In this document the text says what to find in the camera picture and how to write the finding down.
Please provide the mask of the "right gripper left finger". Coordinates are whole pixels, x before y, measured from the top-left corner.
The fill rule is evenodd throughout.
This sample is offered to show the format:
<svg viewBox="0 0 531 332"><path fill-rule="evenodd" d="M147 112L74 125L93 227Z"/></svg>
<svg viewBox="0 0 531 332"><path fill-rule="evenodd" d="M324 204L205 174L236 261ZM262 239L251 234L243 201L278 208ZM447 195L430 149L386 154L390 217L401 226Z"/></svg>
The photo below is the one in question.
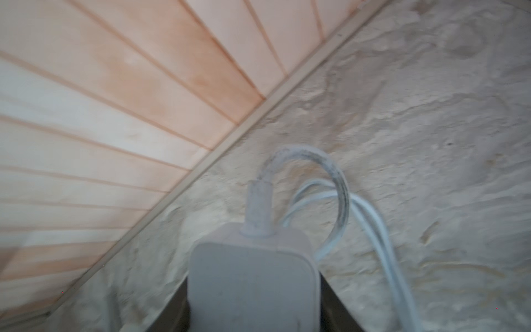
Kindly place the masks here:
<svg viewBox="0 0 531 332"><path fill-rule="evenodd" d="M148 327L147 332L187 332L190 326L188 278L179 285L166 307Z"/></svg>

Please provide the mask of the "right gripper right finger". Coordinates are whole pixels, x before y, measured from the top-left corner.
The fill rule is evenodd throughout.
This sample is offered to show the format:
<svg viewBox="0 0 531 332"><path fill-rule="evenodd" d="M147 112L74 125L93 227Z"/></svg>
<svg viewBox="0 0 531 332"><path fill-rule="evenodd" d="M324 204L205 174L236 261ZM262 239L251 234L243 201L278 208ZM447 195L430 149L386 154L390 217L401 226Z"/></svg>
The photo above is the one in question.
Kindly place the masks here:
<svg viewBox="0 0 531 332"><path fill-rule="evenodd" d="M323 274L321 284L321 332L365 332L331 288Z"/></svg>

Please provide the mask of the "grey power strip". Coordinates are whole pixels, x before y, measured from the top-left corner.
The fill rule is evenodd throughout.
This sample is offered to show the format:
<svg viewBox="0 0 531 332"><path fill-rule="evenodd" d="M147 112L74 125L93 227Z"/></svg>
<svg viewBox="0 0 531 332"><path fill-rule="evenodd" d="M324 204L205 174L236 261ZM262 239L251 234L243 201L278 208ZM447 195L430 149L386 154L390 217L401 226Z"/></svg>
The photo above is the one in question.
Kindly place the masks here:
<svg viewBox="0 0 531 332"><path fill-rule="evenodd" d="M319 331L320 302L311 242L298 229L256 238L228 223L191 250L191 331Z"/></svg>

